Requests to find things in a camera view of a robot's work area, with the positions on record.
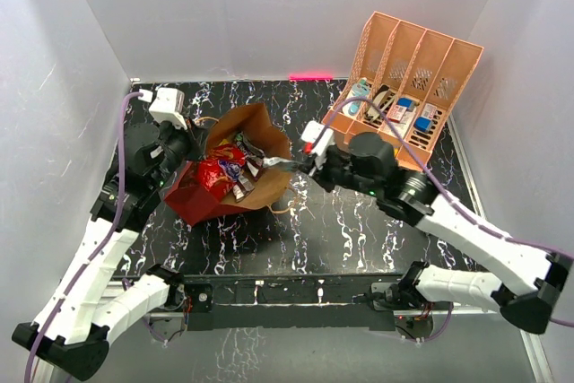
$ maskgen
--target candy wrapper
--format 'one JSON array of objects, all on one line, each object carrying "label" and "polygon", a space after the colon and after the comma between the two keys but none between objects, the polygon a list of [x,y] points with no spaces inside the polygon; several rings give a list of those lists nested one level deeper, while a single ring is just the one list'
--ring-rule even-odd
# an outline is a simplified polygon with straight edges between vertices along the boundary
[{"label": "candy wrapper", "polygon": [[[220,146],[223,139],[244,132],[252,138],[250,143],[257,143],[257,148],[265,152],[266,157],[291,158],[289,138],[273,126],[263,103],[242,105],[222,114],[219,122],[209,130],[205,142],[206,154]],[[262,170],[258,182],[253,183],[253,191],[240,202],[232,193],[220,201],[195,180],[197,165],[197,162],[188,163],[164,198],[166,204],[190,226],[203,220],[258,210],[272,204],[281,198],[292,175],[283,170]],[[243,174],[253,182],[247,163],[243,166]]]},{"label": "candy wrapper", "polygon": [[197,165],[196,181],[221,201],[239,181],[245,155],[233,144],[213,148]]},{"label": "candy wrapper", "polygon": [[253,186],[253,183],[249,181],[249,178],[245,177],[243,174],[239,174],[239,181],[235,186],[233,186],[233,195],[235,195],[235,202],[241,202],[254,189],[255,186]]},{"label": "candy wrapper", "polygon": [[245,154],[248,172],[255,181],[259,180],[263,175],[263,158],[265,157],[265,153],[263,150],[255,147],[243,132],[239,132],[235,135],[235,144],[243,154]]}]

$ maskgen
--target paper bag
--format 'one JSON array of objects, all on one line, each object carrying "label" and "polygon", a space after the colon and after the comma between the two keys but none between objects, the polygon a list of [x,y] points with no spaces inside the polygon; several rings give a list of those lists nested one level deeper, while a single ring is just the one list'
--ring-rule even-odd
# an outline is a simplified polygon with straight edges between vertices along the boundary
[{"label": "paper bag", "polygon": [[[228,111],[210,130],[205,152],[208,153],[223,139],[232,138],[241,131],[253,145],[265,152],[266,157],[291,159],[289,139],[272,125],[263,103],[245,105]],[[164,198],[165,202],[191,226],[221,215],[258,210],[270,205],[279,200],[291,180],[289,172],[267,169],[259,181],[253,183],[255,189],[241,202],[236,203],[235,196],[231,192],[218,202],[195,181],[195,167],[194,162],[189,162]]]}]

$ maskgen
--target red foil wrapper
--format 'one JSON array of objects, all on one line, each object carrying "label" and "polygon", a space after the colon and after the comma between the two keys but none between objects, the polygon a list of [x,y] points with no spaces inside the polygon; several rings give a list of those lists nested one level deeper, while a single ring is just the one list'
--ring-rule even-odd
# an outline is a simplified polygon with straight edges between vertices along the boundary
[{"label": "red foil wrapper", "polygon": [[243,166],[245,155],[236,145],[220,145],[197,164],[196,181],[221,201],[239,180]]}]

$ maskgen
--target small box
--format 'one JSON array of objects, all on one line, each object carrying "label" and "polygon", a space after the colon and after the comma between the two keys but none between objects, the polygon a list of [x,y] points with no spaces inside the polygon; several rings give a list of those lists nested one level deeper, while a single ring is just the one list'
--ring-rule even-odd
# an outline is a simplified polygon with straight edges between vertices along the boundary
[{"label": "small box", "polygon": [[403,119],[404,113],[406,112],[406,107],[399,105],[398,103],[392,107],[387,114],[388,121],[393,123],[400,123]]},{"label": "small box", "polygon": [[[397,125],[394,125],[396,131],[401,135],[401,138],[404,138],[404,136],[406,135],[406,132],[409,130],[409,127],[411,126],[413,119],[414,119],[414,111],[406,111],[401,122],[398,123]],[[385,125],[385,127],[383,127],[383,132],[385,134],[395,136],[395,134],[388,125]]]},{"label": "small box", "polygon": [[427,103],[422,110],[421,115],[414,122],[414,128],[425,134],[431,130],[432,120],[437,112],[437,107]]},{"label": "small box", "polygon": [[412,111],[416,107],[416,102],[409,98],[401,98],[396,104],[405,107],[407,111]]}]

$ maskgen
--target bag handle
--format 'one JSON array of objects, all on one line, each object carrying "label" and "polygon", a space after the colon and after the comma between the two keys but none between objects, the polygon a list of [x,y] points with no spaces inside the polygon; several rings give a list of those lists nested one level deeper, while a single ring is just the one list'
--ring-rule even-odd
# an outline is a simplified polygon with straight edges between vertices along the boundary
[{"label": "bag handle", "polygon": [[271,213],[273,214],[285,214],[288,211],[290,211],[298,202],[299,202],[299,193],[297,193],[297,190],[295,190],[292,186],[288,186],[286,188],[286,190],[290,190],[291,192],[293,192],[293,194],[295,195],[295,198],[292,200],[291,205],[289,205],[287,208],[285,208],[284,210],[274,210],[271,207],[271,204],[269,204],[267,206],[267,208],[269,208],[269,211],[271,211]]},{"label": "bag handle", "polygon": [[219,121],[219,118],[215,118],[215,117],[198,117],[198,118],[194,118],[194,122],[199,121],[199,122],[204,122],[206,120],[213,120],[215,123],[217,123]]}]

